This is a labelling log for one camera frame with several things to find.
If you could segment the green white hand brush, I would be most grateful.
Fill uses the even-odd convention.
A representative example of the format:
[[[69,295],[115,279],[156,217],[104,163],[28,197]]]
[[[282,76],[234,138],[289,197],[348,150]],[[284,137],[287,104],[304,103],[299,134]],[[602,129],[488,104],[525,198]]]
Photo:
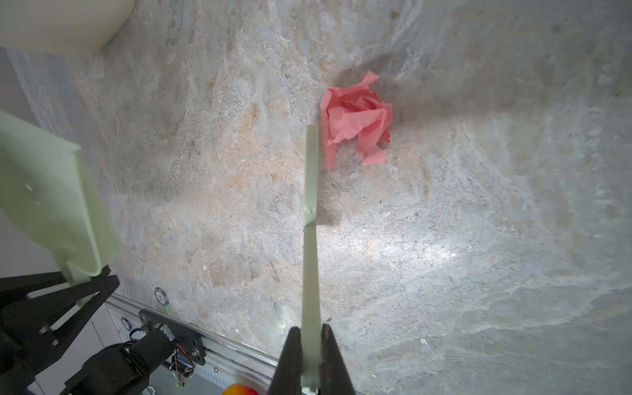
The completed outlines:
[[[304,156],[303,294],[301,311],[301,387],[319,392],[321,312],[316,223],[318,217],[319,128],[309,125]]]

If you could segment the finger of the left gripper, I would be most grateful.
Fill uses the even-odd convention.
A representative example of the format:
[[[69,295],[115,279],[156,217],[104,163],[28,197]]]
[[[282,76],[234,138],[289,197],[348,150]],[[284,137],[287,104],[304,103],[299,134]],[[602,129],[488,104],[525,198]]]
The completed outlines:
[[[39,365],[52,365],[58,361],[72,345],[78,334],[86,326],[97,309],[119,287],[119,279],[112,275],[112,287],[90,299],[84,306],[54,307],[51,302],[28,301],[14,304],[14,317],[33,317],[37,321],[39,334]]]
[[[62,272],[37,273],[25,276],[11,276],[1,279],[1,309],[12,304],[29,300],[29,294],[36,291],[69,284],[68,288],[48,291],[36,298],[38,301],[51,302],[54,307],[84,306],[97,293],[112,287],[112,274],[109,267],[88,280],[71,283]]]

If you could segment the white bin yellow bag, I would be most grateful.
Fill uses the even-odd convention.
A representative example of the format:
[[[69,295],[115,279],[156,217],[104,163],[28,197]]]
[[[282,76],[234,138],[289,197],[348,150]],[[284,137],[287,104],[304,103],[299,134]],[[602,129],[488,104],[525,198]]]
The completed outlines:
[[[1,46],[47,54],[95,54],[122,28],[134,0],[1,2]]]

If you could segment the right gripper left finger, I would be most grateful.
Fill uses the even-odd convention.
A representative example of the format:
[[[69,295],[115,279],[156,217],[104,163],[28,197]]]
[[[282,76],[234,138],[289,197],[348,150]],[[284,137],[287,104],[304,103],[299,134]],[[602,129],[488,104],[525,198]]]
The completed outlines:
[[[268,395],[301,395],[302,364],[301,330],[292,327],[282,349]]]

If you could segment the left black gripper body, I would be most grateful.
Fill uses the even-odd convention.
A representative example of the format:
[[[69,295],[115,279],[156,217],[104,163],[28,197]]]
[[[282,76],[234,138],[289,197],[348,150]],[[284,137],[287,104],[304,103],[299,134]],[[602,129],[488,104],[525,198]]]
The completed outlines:
[[[34,394],[40,336],[33,317],[1,318],[1,394]]]

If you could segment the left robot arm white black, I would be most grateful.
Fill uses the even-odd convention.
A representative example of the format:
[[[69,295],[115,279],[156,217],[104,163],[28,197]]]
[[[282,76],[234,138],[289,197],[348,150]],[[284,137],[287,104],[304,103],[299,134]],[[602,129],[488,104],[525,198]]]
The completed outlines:
[[[1,392],[28,394],[36,375],[59,361],[93,314],[119,286],[108,268],[89,281],[60,287],[61,272],[1,281]],[[65,394],[140,394],[174,352],[154,329],[134,342],[104,348],[65,383]]]

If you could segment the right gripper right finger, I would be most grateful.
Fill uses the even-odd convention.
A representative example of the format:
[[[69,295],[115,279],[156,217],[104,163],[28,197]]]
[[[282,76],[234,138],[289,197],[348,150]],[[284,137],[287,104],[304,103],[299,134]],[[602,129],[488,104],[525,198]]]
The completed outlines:
[[[356,395],[329,324],[323,324],[321,339],[320,393],[323,395]]]

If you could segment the light green dustpan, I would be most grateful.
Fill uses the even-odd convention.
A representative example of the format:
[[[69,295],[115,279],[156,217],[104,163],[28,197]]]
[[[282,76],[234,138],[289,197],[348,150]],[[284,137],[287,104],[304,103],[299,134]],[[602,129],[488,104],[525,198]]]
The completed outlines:
[[[67,283],[99,276],[121,251],[82,148],[1,113],[1,209],[54,258]]]

